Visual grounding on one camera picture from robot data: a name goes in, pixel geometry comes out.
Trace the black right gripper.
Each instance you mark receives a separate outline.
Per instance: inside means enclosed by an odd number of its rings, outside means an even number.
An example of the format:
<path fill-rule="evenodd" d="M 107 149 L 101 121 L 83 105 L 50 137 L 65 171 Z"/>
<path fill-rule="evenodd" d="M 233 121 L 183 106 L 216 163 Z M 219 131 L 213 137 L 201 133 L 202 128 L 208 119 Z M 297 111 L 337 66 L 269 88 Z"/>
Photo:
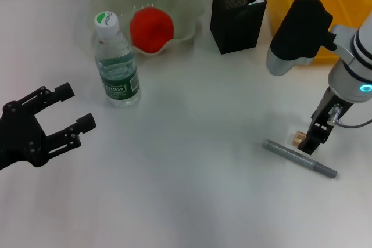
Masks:
<path fill-rule="evenodd" d="M 322 118 L 325 117 L 333 108 L 335 103 L 335 94 L 328 87 L 319 102 L 316 110 L 311 116 L 312 124 L 310 125 L 304 140 L 299 144 L 298 149 L 308 155 L 326 142 L 330 135 L 330 126 L 328 124 L 320 125 Z"/>

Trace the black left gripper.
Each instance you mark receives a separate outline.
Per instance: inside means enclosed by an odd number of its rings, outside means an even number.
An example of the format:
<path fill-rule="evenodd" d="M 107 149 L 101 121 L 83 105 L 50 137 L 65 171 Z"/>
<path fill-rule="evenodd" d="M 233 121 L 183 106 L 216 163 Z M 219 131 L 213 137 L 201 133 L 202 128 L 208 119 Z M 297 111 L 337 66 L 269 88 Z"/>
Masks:
<path fill-rule="evenodd" d="M 79 135 L 96 128 L 91 113 L 49 136 L 35 117 L 47 107 L 74 96 L 71 85 L 65 83 L 54 91 L 43 86 L 18 101 L 7 103 L 1 117 L 1 169 L 20 161 L 41 167 L 48 162 L 48 158 L 80 147 Z"/>

